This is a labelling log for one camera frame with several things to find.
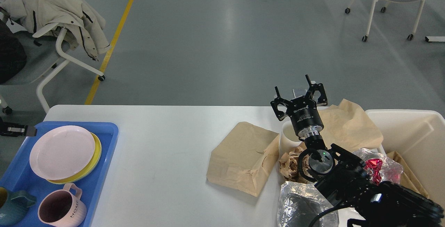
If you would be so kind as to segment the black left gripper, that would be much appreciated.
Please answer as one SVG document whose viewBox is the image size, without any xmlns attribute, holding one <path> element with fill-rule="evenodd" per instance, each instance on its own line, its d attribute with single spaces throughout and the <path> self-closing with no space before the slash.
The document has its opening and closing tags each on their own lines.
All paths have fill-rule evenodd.
<svg viewBox="0 0 445 227">
<path fill-rule="evenodd" d="M 3 122 L 0 118 L 0 135 L 7 137 L 29 136 L 37 135 L 37 129 L 34 126 L 22 125 L 18 123 Z"/>
</svg>

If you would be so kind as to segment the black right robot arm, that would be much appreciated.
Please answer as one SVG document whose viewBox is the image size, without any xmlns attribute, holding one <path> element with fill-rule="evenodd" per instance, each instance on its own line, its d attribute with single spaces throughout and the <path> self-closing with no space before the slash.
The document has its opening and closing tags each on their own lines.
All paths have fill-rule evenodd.
<svg viewBox="0 0 445 227">
<path fill-rule="evenodd" d="M 329 213 L 354 208 L 362 217 L 348 219 L 347 226 L 361 227 L 438 227 L 444 209 L 423 195 L 391 181 L 374 183 L 365 171 L 365 162 L 350 151 L 332 144 L 328 149 L 318 105 L 327 105 L 322 83 L 305 75 L 309 88 L 305 95 L 286 100 L 275 87 L 270 105 L 278 118 L 290 118 L 294 133 L 306 145 L 298 160 L 298 173 L 332 204 L 310 222 L 312 227 Z"/>
</svg>

